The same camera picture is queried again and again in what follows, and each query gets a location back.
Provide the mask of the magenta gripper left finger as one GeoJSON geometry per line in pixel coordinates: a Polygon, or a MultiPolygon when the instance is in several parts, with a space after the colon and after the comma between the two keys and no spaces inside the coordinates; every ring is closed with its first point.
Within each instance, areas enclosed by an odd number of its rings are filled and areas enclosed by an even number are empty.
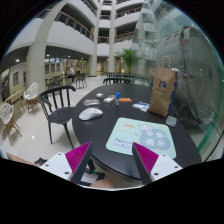
{"type": "Polygon", "coordinates": [[[88,142],[65,154],[73,173],[72,181],[75,184],[80,183],[91,153],[92,143],[88,142]]]}

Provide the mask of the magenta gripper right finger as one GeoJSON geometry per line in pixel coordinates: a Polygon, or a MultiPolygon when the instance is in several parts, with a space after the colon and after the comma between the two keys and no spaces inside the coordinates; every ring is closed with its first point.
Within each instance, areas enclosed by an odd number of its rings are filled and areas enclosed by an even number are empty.
{"type": "Polygon", "coordinates": [[[151,183],[150,173],[159,155],[136,142],[132,144],[132,154],[142,183],[144,185],[151,183]]]}

